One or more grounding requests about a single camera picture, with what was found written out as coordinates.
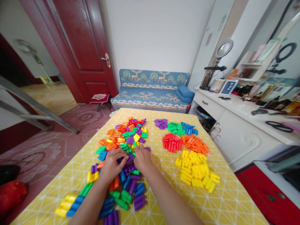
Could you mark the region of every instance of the drawer handle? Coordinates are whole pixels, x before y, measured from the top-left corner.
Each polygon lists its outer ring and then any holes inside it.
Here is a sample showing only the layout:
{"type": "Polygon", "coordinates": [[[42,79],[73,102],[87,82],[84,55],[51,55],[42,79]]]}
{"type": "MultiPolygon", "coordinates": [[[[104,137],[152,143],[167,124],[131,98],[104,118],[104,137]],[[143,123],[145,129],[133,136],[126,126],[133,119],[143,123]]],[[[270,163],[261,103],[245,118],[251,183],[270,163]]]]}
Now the drawer handle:
{"type": "Polygon", "coordinates": [[[276,201],[276,197],[274,197],[273,195],[267,194],[267,197],[268,197],[268,199],[271,200],[272,202],[276,201]]]}
{"type": "Polygon", "coordinates": [[[285,196],[284,196],[282,193],[277,192],[277,195],[278,195],[281,199],[285,199],[285,196]]]}

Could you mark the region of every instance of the white dresser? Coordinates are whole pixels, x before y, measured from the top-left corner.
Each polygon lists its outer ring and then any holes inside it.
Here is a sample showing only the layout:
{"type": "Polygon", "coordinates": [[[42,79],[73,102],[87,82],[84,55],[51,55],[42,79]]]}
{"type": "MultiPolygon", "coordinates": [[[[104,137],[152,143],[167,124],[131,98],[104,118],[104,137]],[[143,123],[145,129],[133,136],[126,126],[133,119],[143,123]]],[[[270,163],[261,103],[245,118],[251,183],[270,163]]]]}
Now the white dresser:
{"type": "Polygon", "coordinates": [[[266,121],[298,122],[284,116],[257,114],[259,108],[253,102],[242,101],[231,94],[231,100],[218,98],[219,94],[196,91],[194,101],[204,108],[217,122],[210,137],[219,148],[233,171],[237,171],[254,160],[265,160],[291,145],[300,145],[300,133],[276,130],[266,121]]]}

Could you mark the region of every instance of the sofa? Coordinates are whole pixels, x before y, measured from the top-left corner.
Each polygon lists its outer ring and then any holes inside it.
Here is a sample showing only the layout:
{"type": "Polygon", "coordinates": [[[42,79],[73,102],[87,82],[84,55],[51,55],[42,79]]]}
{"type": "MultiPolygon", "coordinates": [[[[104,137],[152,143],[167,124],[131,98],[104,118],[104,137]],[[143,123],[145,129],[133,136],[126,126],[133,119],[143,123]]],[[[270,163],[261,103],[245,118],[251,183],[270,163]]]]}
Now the sofa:
{"type": "Polygon", "coordinates": [[[120,92],[111,99],[115,110],[136,108],[186,113],[189,103],[175,94],[180,85],[187,85],[189,74],[152,70],[121,69],[120,92]]]}

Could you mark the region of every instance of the metal ladder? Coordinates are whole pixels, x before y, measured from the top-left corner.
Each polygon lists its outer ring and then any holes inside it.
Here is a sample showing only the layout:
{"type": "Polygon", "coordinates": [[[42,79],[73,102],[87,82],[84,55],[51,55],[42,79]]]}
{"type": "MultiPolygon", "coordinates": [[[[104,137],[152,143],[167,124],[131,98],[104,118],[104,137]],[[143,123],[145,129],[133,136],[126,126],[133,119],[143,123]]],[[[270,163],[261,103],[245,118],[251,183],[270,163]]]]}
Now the metal ladder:
{"type": "Polygon", "coordinates": [[[50,131],[50,127],[46,127],[45,125],[41,124],[40,122],[37,121],[37,119],[41,120],[53,120],[59,123],[60,125],[64,126],[68,130],[70,130],[72,133],[79,134],[79,130],[75,129],[72,127],[70,124],[68,124],[66,121],[64,121],[62,118],[59,116],[55,115],[53,112],[51,112],[49,109],[47,109],[45,106],[42,104],[38,103],[36,100],[34,100],[32,97],[30,97],[28,94],[23,92],[21,89],[19,89],[16,85],[13,83],[9,82],[7,79],[3,78],[0,76],[0,89],[8,90],[14,95],[18,96],[20,99],[28,103],[29,105],[33,106],[40,112],[44,113],[45,116],[41,115],[31,115],[31,114],[24,114],[20,110],[12,107],[11,105],[3,102],[0,100],[0,108],[5,109],[6,111],[9,111],[18,117],[21,117],[25,119],[28,123],[44,130],[44,131],[50,131]]]}

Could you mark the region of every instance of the floor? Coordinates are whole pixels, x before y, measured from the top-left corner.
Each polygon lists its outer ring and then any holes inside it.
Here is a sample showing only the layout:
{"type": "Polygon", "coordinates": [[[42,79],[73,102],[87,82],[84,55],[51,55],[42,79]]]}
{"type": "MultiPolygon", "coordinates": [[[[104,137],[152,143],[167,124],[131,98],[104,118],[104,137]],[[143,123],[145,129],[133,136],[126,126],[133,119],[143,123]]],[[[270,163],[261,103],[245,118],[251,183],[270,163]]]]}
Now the floor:
{"type": "Polygon", "coordinates": [[[41,131],[22,144],[0,155],[0,165],[21,167],[18,179],[29,185],[28,196],[6,219],[9,224],[47,186],[70,159],[110,119],[106,108],[96,112],[98,105],[79,104],[60,117],[80,131],[70,133],[57,123],[51,132],[41,131]]]}
{"type": "Polygon", "coordinates": [[[79,105],[67,85],[62,83],[56,85],[34,84],[21,87],[21,89],[56,115],[61,115],[79,105]]]}

